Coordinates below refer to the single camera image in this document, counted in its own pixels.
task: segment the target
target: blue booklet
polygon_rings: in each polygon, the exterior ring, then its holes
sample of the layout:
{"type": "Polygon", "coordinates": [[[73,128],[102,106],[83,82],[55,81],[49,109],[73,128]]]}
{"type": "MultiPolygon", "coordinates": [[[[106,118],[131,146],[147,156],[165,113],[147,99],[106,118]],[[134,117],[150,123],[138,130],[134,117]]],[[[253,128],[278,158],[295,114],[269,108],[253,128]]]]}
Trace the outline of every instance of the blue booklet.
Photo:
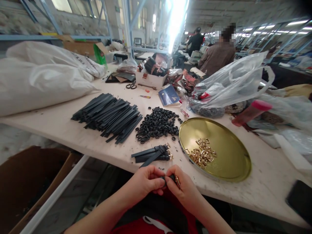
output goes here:
{"type": "Polygon", "coordinates": [[[180,104],[180,97],[175,91],[175,88],[170,84],[167,87],[158,92],[160,100],[164,107],[176,106],[180,104]]]}

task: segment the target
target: hand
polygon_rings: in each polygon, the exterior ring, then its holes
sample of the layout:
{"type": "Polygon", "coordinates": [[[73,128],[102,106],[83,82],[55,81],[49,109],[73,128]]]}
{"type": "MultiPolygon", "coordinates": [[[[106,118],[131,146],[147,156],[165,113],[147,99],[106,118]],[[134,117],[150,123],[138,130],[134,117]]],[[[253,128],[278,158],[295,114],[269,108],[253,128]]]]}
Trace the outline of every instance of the hand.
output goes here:
{"type": "Polygon", "coordinates": [[[196,216],[196,213],[200,210],[202,204],[204,204],[206,200],[197,190],[192,179],[177,165],[173,165],[168,169],[165,179],[167,187],[176,196],[184,208],[192,215],[196,216]],[[172,174],[179,178],[181,189],[179,189],[174,181],[168,177],[172,174]]]}
{"type": "Polygon", "coordinates": [[[152,191],[163,195],[165,181],[160,176],[165,176],[165,173],[154,165],[142,167],[119,191],[126,195],[127,202],[132,207],[152,191]]]}

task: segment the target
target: phone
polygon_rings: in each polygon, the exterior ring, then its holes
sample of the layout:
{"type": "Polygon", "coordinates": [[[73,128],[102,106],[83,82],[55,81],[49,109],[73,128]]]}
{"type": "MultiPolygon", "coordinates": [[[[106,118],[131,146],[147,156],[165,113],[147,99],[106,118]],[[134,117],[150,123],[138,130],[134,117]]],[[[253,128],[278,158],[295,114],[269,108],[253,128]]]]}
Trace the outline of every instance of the phone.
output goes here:
{"type": "Polygon", "coordinates": [[[286,198],[286,203],[312,226],[312,188],[297,180],[286,198]]]}

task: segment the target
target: gold tray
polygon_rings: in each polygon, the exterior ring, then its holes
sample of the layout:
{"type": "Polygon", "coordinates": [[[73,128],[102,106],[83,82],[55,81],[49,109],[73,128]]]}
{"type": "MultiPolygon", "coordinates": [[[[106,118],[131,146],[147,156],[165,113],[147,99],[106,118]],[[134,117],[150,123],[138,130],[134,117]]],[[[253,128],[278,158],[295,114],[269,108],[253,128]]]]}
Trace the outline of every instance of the gold tray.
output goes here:
{"type": "Polygon", "coordinates": [[[179,139],[185,155],[194,165],[206,174],[229,182],[245,180],[251,172],[251,161],[243,143],[225,126],[206,118],[191,118],[183,122],[179,139]],[[195,164],[185,152],[199,148],[195,142],[199,138],[210,140],[209,146],[216,151],[217,157],[205,169],[195,164]]]}

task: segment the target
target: pink bottle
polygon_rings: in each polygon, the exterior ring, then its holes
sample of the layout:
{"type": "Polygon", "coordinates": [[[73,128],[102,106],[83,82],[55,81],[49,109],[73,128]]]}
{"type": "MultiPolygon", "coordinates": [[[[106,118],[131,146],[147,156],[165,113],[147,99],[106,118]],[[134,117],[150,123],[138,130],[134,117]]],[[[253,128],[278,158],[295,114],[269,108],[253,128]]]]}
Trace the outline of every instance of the pink bottle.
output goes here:
{"type": "Polygon", "coordinates": [[[246,110],[233,119],[232,123],[240,127],[270,109],[272,109],[271,104],[265,101],[255,100],[246,110]]]}

